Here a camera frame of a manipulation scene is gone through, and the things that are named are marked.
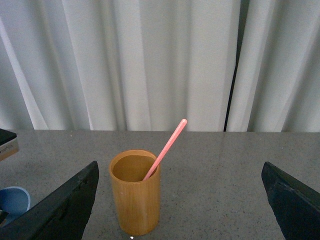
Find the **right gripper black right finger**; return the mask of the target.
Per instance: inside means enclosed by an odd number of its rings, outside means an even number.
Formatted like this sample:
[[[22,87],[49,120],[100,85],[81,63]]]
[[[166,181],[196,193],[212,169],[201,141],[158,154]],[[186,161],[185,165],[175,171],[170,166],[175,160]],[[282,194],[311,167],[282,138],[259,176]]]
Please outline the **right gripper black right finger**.
[[[267,200],[286,240],[320,238],[320,193],[270,162],[261,179]]]

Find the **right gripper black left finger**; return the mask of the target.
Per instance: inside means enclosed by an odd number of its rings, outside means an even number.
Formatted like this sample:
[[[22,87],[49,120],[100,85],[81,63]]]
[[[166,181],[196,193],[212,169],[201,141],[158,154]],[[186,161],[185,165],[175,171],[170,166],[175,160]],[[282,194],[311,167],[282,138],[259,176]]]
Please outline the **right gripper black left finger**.
[[[2,240],[80,240],[95,203],[99,167],[92,161],[0,230]]]

